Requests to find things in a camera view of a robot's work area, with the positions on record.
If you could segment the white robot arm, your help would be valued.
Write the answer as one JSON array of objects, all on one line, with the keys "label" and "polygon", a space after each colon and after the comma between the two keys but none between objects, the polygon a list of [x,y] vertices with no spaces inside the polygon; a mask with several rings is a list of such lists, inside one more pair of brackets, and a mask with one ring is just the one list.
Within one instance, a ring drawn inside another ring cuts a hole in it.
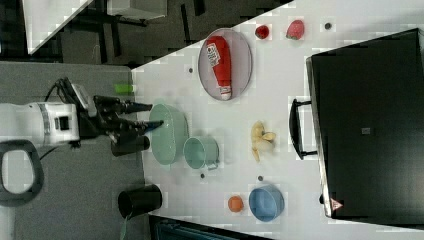
[{"label": "white robot arm", "polygon": [[144,182],[140,104],[1,106],[1,240],[84,239]]}]

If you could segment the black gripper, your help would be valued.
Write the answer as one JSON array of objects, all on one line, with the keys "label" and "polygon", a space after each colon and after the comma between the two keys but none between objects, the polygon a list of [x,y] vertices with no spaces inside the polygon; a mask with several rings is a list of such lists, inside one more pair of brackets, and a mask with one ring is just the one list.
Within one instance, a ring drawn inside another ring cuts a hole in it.
[{"label": "black gripper", "polygon": [[130,121],[122,120],[120,114],[150,111],[152,104],[125,102],[116,97],[96,95],[91,104],[93,112],[89,112],[89,105],[81,100],[77,104],[79,138],[81,140],[95,139],[99,136],[109,136],[113,142],[123,135],[144,135],[164,124],[158,121]]}]

